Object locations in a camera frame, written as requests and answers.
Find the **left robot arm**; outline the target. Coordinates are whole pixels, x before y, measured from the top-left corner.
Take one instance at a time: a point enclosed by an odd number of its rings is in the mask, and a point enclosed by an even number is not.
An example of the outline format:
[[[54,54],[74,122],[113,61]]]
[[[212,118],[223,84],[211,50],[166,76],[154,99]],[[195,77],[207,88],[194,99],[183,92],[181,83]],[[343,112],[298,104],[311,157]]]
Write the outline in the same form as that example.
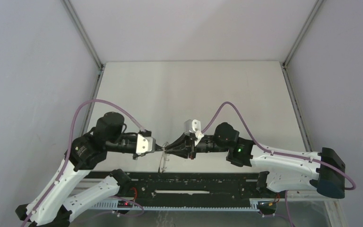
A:
[[[106,159],[108,152],[129,153],[134,158],[155,152],[157,145],[151,131],[126,132],[124,121],[122,114],[108,112],[89,132],[73,140],[57,173],[43,191],[31,203],[16,208],[15,213],[23,224],[67,227],[99,201],[129,194],[132,188],[130,177],[121,169],[115,169],[96,185],[71,195],[78,183]]]

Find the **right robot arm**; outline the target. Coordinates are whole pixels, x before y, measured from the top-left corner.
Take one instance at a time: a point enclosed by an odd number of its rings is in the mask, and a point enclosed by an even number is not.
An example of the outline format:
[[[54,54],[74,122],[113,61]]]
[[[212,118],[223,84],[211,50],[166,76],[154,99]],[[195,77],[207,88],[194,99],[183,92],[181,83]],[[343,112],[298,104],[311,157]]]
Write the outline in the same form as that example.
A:
[[[274,192],[315,190],[333,198],[345,197],[346,165],[335,150],[298,154],[289,150],[261,149],[254,141],[241,138],[232,125],[219,124],[213,135],[194,128],[184,132],[164,148],[166,154],[195,159],[198,153],[227,153],[226,160],[237,167],[255,167],[262,171],[256,192],[267,198]]]

